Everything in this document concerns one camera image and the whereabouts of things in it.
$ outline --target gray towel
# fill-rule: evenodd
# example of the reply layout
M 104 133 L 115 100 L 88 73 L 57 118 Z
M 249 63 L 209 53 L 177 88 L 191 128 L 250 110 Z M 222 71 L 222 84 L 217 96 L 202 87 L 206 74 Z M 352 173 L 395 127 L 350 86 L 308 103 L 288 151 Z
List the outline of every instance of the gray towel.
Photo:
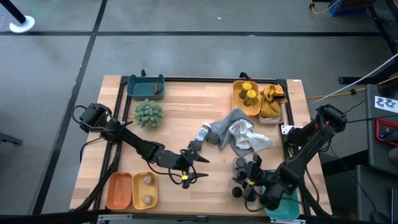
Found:
M 211 123 L 210 131 L 218 136 L 218 149 L 223 149 L 227 143 L 230 143 L 232 149 L 238 156 L 244 156 L 252 152 L 252 150 L 240 150 L 236 146 L 234 137 L 231 138 L 232 135 L 229 132 L 229 127 L 231 126 L 231 124 L 239 119 L 245 119 L 254 126 L 253 121 L 243 112 L 243 110 L 241 108 L 236 108 L 232 110 L 229 115 L 225 117 L 222 121 L 216 121 L 214 123 Z

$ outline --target yellow cloth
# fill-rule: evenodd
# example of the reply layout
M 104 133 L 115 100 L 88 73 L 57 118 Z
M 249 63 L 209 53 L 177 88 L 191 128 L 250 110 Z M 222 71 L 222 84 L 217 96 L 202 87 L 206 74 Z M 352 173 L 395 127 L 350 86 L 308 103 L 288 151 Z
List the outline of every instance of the yellow cloth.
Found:
M 274 100 L 274 96 L 285 96 L 284 90 L 280 85 L 270 85 L 262 91 L 267 101 Z
M 285 93 L 280 85 L 271 85 L 262 91 L 259 100 L 261 102 L 261 116 L 265 118 L 277 118 L 280 116 L 280 107 L 287 102 Z

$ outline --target green plush toy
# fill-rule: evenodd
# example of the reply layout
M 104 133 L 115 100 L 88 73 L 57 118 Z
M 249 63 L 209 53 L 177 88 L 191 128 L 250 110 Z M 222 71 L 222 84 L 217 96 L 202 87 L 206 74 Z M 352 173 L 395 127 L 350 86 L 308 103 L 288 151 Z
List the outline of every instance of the green plush toy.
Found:
M 163 109 L 160 104 L 145 99 L 136 105 L 136 119 L 142 128 L 158 126 L 163 120 Z

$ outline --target yellow plate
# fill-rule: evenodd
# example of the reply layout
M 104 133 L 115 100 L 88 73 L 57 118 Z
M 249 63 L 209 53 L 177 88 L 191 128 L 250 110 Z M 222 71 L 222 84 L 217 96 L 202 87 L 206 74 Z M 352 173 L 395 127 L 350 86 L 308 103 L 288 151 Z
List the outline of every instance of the yellow plate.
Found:
M 251 83 L 251 89 L 256 91 L 257 99 L 254 99 L 253 103 L 250 106 L 246 106 L 243 104 L 243 99 L 239 97 L 239 93 L 242 90 L 242 85 L 245 82 Z M 261 110 L 261 96 L 259 95 L 259 85 L 255 82 L 251 81 L 235 81 L 233 85 L 233 94 L 232 94 L 232 110 L 235 108 L 242 108 L 243 112 L 248 116 L 255 116 L 260 113 Z
M 150 175 L 153 178 L 153 183 L 147 185 L 144 183 L 144 177 Z M 150 205 L 144 204 L 142 199 L 145 195 L 152 196 L 152 203 Z M 143 172 L 140 174 L 136 174 L 132 178 L 132 203 L 134 208 L 136 209 L 147 209 L 152 208 L 157 203 L 157 186 L 156 186 L 156 177 L 151 172 Z

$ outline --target gray floor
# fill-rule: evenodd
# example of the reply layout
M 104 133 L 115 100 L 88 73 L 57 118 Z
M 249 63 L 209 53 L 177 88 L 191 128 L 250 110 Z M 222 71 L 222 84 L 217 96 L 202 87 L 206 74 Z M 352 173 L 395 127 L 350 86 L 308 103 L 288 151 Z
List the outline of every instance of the gray floor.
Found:
M 36 31 L 91 31 L 101 4 L 13 2 L 36 18 Z M 316 16 L 304 0 L 109 0 L 99 30 L 377 32 L 368 13 Z M 1 214 L 30 210 L 88 39 L 0 35 L 0 131 L 24 139 L 21 147 L 0 145 Z M 259 78 L 302 79 L 308 96 L 323 95 L 342 87 L 339 76 L 363 76 L 390 56 L 378 37 L 97 36 L 76 104 L 96 101 L 103 75 L 138 74 L 142 68 L 149 75 L 236 77 L 245 71 Z M 358 93 L 323 103 L 348 110 L 363 99 Z M 309 107 L 312 116 L 317 106 Z M 363 117 L 364 105 L 348 115 Z M 355 135 L 337 135 L 335 152 L 346 156 L 365 149 L 365 131 L 364 123 L 347 126 Z M 43 212 L 68 210 L 85 141 L 86 134 L 71 122 Z

